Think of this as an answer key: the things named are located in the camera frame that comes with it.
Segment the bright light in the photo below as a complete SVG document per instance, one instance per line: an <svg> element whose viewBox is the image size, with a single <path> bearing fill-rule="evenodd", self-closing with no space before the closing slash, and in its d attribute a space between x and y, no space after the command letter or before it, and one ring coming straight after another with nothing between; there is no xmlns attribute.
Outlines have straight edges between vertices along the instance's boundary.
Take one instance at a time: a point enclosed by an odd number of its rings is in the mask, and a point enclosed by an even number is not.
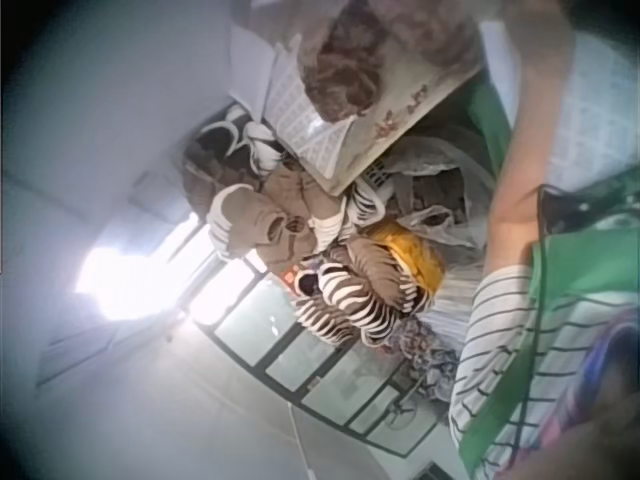
<svg viewBox="0 0 640 480"><path fill-rule="evenodd" d="M193 299L189 312L200 323L215 323L238 300L253 277L253 272L242 260L229 262Z"/></svg>
<svg viewBox="0 0 640 480"><path fill-rule="evenodd" d="M110 248L89 253L76 292L93 296L109 320L133 320L159 313L173 306L178 296L164 265L150 258L121 255Z"/></svg>
<svg viewBox="0 0 640 480"><path fill-rule="evenodd" d="M182 245L189 234L198 225L198 216L195 213L189 215L189 218L179 224L173 231L167 235L167 238L153 252L152 257L160 262L167 262L171 255Z"/></svg>
<svg viewBox="0 0 640 480"><path fill-rule="evenodd" d="M175 305L195 270L213 253L208 227L202 228L169 262L198 225L192 214L150 257L96 248L85 260L76 292L91 295L109 320L134 320Z"/></svg>
<svg viewBox="0 0 640 480"><path fill-rule="evenodd" d="M249 262L251 262L251 265L256 267L256 270L258 270L259 272L264 273L267 271L267 266L262 261L262 259L258 256L258 252L256 252L255 248L251 250L249 253L247 253L244 258L249 260Z"/></svg>

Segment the striped shirt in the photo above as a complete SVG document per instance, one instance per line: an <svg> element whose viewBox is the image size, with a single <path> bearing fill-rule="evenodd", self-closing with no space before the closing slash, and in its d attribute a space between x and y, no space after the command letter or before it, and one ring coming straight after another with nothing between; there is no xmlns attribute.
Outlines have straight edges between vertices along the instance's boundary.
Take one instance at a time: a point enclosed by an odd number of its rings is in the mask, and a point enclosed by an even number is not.
<svg viewBox="0 0 640 480"><path fill-rule="evenodd" d="M478 286L449 411L456 446L519 351L523 333L533 331L536 312L528 296L530 281L531 269L517 265L488 275ZM522 447L535 439L609 319L637 304L637 298L633 293L605 292L551 306L540 330ZM475 478L493 478L508 464L520 407L486 452Z"/></svg>

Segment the paper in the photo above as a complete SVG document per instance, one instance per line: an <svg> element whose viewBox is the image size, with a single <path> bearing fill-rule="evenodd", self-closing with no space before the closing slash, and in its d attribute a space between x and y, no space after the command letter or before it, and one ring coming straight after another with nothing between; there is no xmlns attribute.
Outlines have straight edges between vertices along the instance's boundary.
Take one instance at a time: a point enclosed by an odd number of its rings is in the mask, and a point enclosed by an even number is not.
<svg viewBox="0 0 640 480"><path fill-rule="evenodd" d="M304 91L296 62L300 37L292 41L292 51L276 47L276 59L267 93L265 119L279 140L318 172L331 178L340 148L354 118L328 123L320 118Z"/></svg>

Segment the person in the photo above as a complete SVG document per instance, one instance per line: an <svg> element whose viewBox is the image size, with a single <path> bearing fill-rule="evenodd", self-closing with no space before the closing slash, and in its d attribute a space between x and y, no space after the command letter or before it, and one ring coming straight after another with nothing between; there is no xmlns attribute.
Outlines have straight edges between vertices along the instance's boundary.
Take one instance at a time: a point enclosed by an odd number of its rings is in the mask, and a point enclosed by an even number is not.
<svg viewBox="0 0 640 480"><path fill-rule="evenodd" d="M568 270L554 271L549 258L570 263L545 252L553 242L541 238L540 200L554 180L549 159L576 36L554 0L509 2L504 24L521 62L519 103L456 374L451 435L472 478L640 478L637 283L546 293L545 279ZM634 228L615 235L640 242ZM623 253L637 270L640 243L618 245L636 245ZM563 252L583 271L596 268L580 249Z"/></svg>

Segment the white wall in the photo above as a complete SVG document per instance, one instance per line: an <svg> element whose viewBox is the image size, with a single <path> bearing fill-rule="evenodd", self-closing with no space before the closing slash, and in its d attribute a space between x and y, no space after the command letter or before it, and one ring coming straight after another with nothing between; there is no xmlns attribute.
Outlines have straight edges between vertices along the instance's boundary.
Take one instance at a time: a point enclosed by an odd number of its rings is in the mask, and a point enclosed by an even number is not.
<svg viewBox="0 0 640 480"><path fill-rule="evenodd" d="M391 480L412 480L431 462L451 475L455 480L467 480L469 476L458 457L449 430L438 425L431 434L406 459L394 457L375 447L371 453L380 462Z"/></svg>
<svg viewBox="0 0 640 480"><path fill-rule="evenodd" d="M25 454L40 354L80 262L136 179L227 102L228 10L75 2L3 85L1 421Z"/></svg>
<svg viewBox="0 0 640 480"><path fill-rule="evenodd" d="M191 323L76 377L30 419L34 478L305 478L286 402Z"/></svg>

